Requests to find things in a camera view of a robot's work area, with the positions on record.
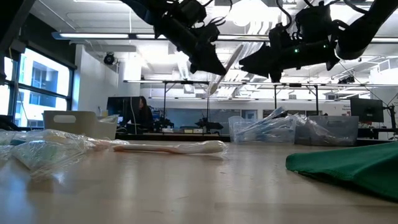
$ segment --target glass window pane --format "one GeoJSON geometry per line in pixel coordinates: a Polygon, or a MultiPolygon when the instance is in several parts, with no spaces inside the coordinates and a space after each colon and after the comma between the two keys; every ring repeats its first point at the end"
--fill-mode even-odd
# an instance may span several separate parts
{"type": "Polygon", "coordinates": [[[10,100],[9,86],[0,86],[0,115],[8,115],[8,104],[10,100]]]}
{"type": "MultiPolygon", "coordinates": [[[[211,133],[229,134],[228,118],[240,115],[240,110],[210,110],[208,118],[209,122],[219,123],[223,126],[223,129],[211,129],[211,133]]],[[[206,109],[166,108],[166,118],[174,124],[175,132],[178,130],[183,132],[184,129],[199,128],[198,123],[206,116],[206,109]]]]}
{"type": "Polygon", "coordinates": [[[10,58],[5,57],[4,58],[4,72],[7,75],[6,80],[10,80],[11,81],[12,68],[13,68],[12,60],[10,58]]]}
{"type": "Polygon", "coordinates": [[[21,55],[20,66],[19,83],[68,95],[69,68],[29,49],[21,55]]]}
{"type": "Polygon", "coordinates": [[[33,128],[43,128],[44,124],[42,113],[45,110],[67,110],[67,101],[65,99],[57,98],[55,96],[48,96],[29,90],[19,89],[19,91],[21,92],[21,97],[18,96],[15,119],[16,124],[19,124],[20,127],[29,127],[29,120],[30,125],[33,128]]]}

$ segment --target fluorescent light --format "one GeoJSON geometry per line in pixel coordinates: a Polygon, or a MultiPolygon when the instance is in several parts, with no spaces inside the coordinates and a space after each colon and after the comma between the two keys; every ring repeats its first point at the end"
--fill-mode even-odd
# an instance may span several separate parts
{"type": "Polygon", "coordinates": [[[163,83],[163,81],[151,81],[151,80],[125,80],[127,83],[163,83]]]}
{"type": "MultiPolygon", "coordinates": [[[[55,38],[61,37],[64,39],[127,39],[127,40],[155,40],[155,34],[104,34],[104,33],[59,33],[54,32],[55,38]]],[[[166,37],[160,35],[160,40],[166,40],[166,37]]],[[[239,41],[239,42],[268,42],[269,38],[267,35],[223,35],[218,36],[218,41],[239,41]]],[[[397,44],[398,37],[375,37],[371,44],[397,44]]]]}
{"type": "MultiPolygon", "coordinates": [[[[155,34],[137,34],[137,39],[155,39],[155,34]]],[[[166,39],[165,36],[160,35],[158,39],[166,39]]]]}
{"type": "Polygon", "coordinates": [[[395,37],[375,37],[373,38],[372,44],[396,44],[398,43],[398,38],[395,37]]]}
{"type": "Polygon", "coordinates": [[[70,39],[129,39],[128,34],[60,34],[63,38],[70,39]]]}
{"type": "Polygon", "coordinates": [[[87,3],[122,3],[118,0],[73,0],[74,2],[87,2],[87,3]]]}
{"type": "Polygon", "coordinates": [[[242,85],[243,82],[220,82],[223,85],[242,85]]]}
{"type": "MultiPolygon", "coordinates": [[[[153,99],[153,100],[164,100],[164,97],[149,97],[149,99],[153,99]]],[[[169,100],[171,100],[171,99],[175,99],[175,97],[166,97],[166,99],[169,99],[169,100]]]]}

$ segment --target white wall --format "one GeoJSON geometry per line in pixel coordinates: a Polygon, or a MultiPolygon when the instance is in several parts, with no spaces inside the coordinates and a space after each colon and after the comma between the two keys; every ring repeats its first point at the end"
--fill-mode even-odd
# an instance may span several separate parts
{"type": "Polygon", "coordinates": [[[83,45],[76,47],[73,110],[94,111],[106,109],[109,96],[118,95],[119,75],[91,56],[83,45]]]}

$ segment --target wooden table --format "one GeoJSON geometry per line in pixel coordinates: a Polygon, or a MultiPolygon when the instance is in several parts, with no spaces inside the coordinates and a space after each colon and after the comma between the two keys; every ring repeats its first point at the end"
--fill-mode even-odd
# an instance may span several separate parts
{"type": "Polygon", "coordinates": [[[295,152],[230,145],[224,157],[96,152],[45,182],[0,164],[1,223],[397,223],[398,204],[287,171],[295,152]]]}

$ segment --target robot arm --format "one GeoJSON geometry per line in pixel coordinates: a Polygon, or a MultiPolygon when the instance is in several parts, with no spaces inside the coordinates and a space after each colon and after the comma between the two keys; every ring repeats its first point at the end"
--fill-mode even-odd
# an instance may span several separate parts
{"type": "Polygon", "coordinates": [[[205,6],[197,0],[184,0],[181,3],[166,0],[121,1],[143,21],[154,26],[155,38],[164,35],[178,51],[189,56],[192,73],[201,70],[221,76],[226,74],[212,44],[220,34],[217,24],[211,22],[200,28],[193,27],[206,17],[205,6]]]}
{"type": "MultiPolygon", "coordinates": [[[[319,6],[301,10],[295,16],[297,32],[292,35],[287,32],[288,26],[277,24],[269,32],[270,46],[263,44],[259,51],[242,59],[239,62],[242,70],[271,77],[272,82],[280,82],[282,71],[288,68],[301,69],[326,62],[326,69],[331,70],[339,58],[360,57],[383,23],[398,8],[397,0],[374,0],[369,11],[362,9],[360,12],[364,15],[347,25],[332,21],[330,17],[330,4],[338,1],[327,5],[321,1],[319,6]]],[[[351,1],[344,2],[358,10],[351,1]]]]}

